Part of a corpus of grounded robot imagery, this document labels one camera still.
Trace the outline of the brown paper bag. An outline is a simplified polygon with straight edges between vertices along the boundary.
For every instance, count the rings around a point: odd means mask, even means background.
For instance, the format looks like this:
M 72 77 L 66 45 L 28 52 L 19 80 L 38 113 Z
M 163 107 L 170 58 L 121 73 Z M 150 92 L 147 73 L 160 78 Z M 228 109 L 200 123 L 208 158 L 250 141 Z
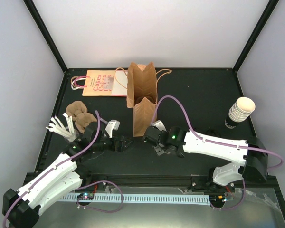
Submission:
M 156 120 L 158 82 L 172 70 L 156 71 L 153 62 L 147 65 L 132 62 L 127 70 L 118 67 L 117 71 L 122 71 L 127 77 L 127 86 L 123 88 L 127 91 L 127 108 L 133 110 L 133 136 L 142 137 L 150 123 Z

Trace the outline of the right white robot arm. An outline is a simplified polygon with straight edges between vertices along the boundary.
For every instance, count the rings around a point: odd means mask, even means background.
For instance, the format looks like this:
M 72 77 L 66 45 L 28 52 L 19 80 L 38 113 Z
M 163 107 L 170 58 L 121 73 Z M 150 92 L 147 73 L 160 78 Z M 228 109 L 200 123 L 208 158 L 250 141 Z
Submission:
M 143 141 L 151 144 L 160 155 L 183 157 L 185 153 L 195 153 L 228 161 L 228 164 L 210 170 L 206 185 L 211 191 L 218 191 L 238 180 L 267 181 L 268 155 L 259 152 L 257 146 L 247 148 L 245 140 L 228 140 L 179 127 L 167 131 L 161 121 L 156 121 L 146 129 Z

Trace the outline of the brown pulp cup carrier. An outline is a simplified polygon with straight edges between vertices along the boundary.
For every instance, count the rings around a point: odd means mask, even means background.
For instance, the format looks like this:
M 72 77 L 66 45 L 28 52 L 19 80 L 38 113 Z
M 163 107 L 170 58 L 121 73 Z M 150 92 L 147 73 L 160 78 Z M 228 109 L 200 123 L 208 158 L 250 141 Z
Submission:
M 80 133 L 84 133 L 86 127 L 92 122 L 97 122 L 95 116 L 88 112 L 82 101 L 74 101 L 66 107 L 66 113 L 72 117 L 75 126 Z

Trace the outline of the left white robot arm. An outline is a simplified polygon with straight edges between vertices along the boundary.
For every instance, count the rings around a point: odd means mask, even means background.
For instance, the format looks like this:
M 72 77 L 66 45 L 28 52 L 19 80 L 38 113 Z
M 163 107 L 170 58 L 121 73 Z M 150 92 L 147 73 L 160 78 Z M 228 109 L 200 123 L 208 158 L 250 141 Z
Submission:
M 40 216 L 55 202 L 74 190 L 86 190 L 99 184 L 117 185 L 108 180 L 92 181 L 90 170 L 84 166 L 91 155 L 105 151 L 123 152 L 128 139 L 114 136 L 119 121 L 103 120 L 90 123 L 85 133 L 75 138 L 58 157 L 34 179 L 18 190 L 9 189 L 3 195 L 2 226 L 9 222 L 15 228 L 32 228 Z

